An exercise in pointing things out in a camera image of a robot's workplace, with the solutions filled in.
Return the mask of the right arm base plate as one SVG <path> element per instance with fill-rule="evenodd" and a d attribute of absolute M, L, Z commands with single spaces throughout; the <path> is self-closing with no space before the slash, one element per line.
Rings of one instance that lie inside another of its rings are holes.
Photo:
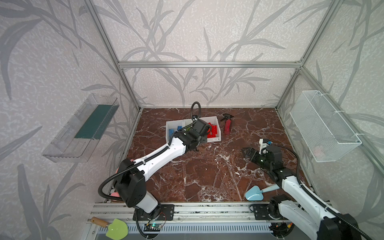
<path fill-rule="evenodd" d="M 280 217 L 274 218 L 273 216 L 270 215 L 268 206 L 269 204 L 260 204 L 260 203 L 251 204 L 249 206 L 249 210 L 253 213 L 255 220 L 257 221 L 280 220 L 281 219 Z"/>

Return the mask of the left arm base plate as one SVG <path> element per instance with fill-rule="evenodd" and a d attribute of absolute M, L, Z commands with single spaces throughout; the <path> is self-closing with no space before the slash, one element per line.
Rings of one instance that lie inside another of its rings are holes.
<path fill-rule="evenodd" d="M 133 220 L 139 221 L 172 221 L 175 213 L 175 205 L 172 204 L 158 204 L 155 209 L 147 213 L 143 209 L 135 209 Z"/>

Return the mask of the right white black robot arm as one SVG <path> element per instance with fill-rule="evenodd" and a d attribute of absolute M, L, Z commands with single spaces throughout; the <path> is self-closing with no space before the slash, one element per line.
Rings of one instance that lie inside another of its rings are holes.
<path fill-rule="evenodd" d="M 341 214 L 300 180 L 300 169 L 295 172 L 283 162 L 283 146 L 261 143 L 260 150 L 242 149 L 246 159 L 264 170 L 270 179 L 287 194 L 271 198 L 269 214 L 291 221 L 312 240 L 370 239 L 350 214 Z"/>

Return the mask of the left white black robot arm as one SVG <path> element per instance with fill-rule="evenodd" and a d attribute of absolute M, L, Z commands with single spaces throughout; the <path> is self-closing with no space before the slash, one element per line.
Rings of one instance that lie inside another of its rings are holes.
<path fill-rule="evenodd" d="M 118 171 L 104 180 L 99 188 L 100 197 L 108 200 L 122 201 L 127 207 L 144 211 L 154 220 L 161 214 L 161 203 L 146 189 L 146 181 L 171 162 L 189 151 L 198 151 L 197 147 L 207 142 L 212 127 L 201 120 L 201 104 L 194 102 L 191 106 L 192 123 L 174 132 L 169 141 L 152 153 L 130 161 L 121 162 Z"/>

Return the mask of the red lego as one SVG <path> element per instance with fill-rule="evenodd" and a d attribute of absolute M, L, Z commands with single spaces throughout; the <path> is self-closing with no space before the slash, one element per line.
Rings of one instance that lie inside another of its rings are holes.
<path fill-rule="evenodd" d="M 217 129 L 217 125 L 212 125 L 211 124 L 211 132 L 210 134 L 218 134 L 218 129 Z"/>

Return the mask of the light blue lego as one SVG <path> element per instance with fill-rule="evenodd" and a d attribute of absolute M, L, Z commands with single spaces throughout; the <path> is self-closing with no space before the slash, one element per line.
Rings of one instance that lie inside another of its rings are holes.
<path fill-rule="evenodd" d="M 169 129 L 169 140 L 172 138 L 174 131 L 175 131 L 174 129 Z"/>

